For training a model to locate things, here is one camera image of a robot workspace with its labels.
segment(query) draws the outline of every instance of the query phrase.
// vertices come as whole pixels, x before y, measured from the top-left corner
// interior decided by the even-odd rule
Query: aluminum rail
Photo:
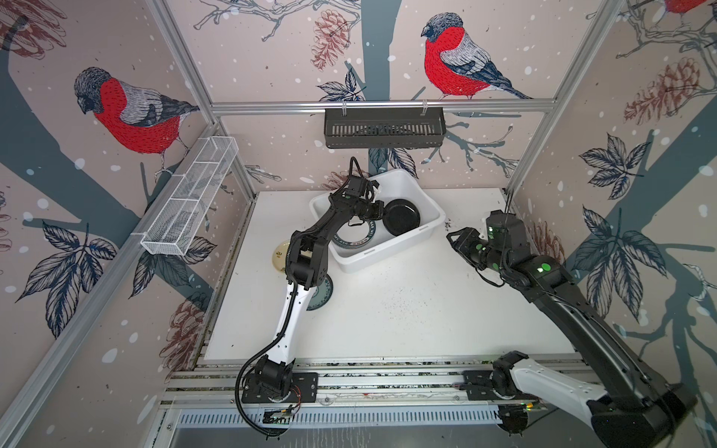
[[[363,108],[443,108],[445,112],[543,112],[555,108],[553,98],[534,100],[408,100],[408,101],[347,101],[313,103],[267,102],[267,103],[212,103],[212,113],[217,117],[228,115],[292,115],[323,113],[325,109]]]

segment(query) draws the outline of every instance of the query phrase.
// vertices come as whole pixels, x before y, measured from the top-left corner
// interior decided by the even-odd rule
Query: white plastic bin
[[[404,170],[390,170],[371,177],[371,180],[379,182],[376,199],[385,204],[394,199],[407,199],[415,204],[421,214],[421,224],[416,229],[395,237],[386,230],[381,221],[376,221],[374,237],[358,249],[344,249],[331,242],[328,245],[329,251],[341,270],[349,274],[429,239],[433,230],[444,222],[446,217],[446,213],[436,201],[428,197],[418,186],[416,179]],[[309,207],[315,219],[328,210],[328,195],[329,193],[326,193],[311,199]]]

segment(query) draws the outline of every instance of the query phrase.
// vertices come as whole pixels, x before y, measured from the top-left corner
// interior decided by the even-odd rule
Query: bird illustration
[[[93,111],[125,148],[136,153],[161,154],[162,167],[154,173],[155,179],[161,173],[171,173],[164,168],[164,151],[175,140],[184,145],[179,138],[181,123],[199,110],[154,89],[129,85],[97,67],[87,68],[77,76],[75,95],[82,113]]]
[[[514,89],[490,60],[488,52],[471,40],[458,14],[436,14],[421,36],[426,37],[426,76],[443,92],[441,99],[448,95],[472,98],[475,93],[486,90],[502,90],[518,98],[530,98]]]
[[[644,6],[648,3],[652,3],[655,0],[644,0],[640,3],[634,5],[632,9],[638,9],[641,6]],[[684,28],[689,27],[690,24],[685,23],[684,15],[686,12],[691,11],[692,9],[696,8],[697,6],[700,6],[702,3],[705,3],[707,0],[658,0],[663,5],[660,7],[660,9],[657,11],[655,17],[652,19],[655,24],[652,26],[653,29],[657,28],[657,25],[660,23],[660,20],[662,20],[665,15],[668,12],[671,12],[673,14],[679,14],[680,15],[680,23],[681,25],[678,27]]]

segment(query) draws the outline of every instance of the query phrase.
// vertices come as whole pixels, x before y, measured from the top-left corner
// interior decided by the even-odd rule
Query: black metal basket
[[[435,148],[443,144],[443,108],[326,109],[326,147]]]

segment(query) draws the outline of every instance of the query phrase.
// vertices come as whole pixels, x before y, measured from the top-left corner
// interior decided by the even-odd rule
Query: metal grate
[[[328,148],[434,148],[446,133],[441,108],[328,109]]]
[[[259,423],[264,408],[246,409]],[[456,404],[450,406],[367,406],[365,408],[302,408],[291,422],[305,429],[350,426],[420,426],[500,424],[494,404]],[[236,409],[184,409],[178,428],[248,427]]]
[[[237,142],[232,137],[214,136],[204,141],[204,147],[142,238],[147,252],[186,254],[237,152]]]

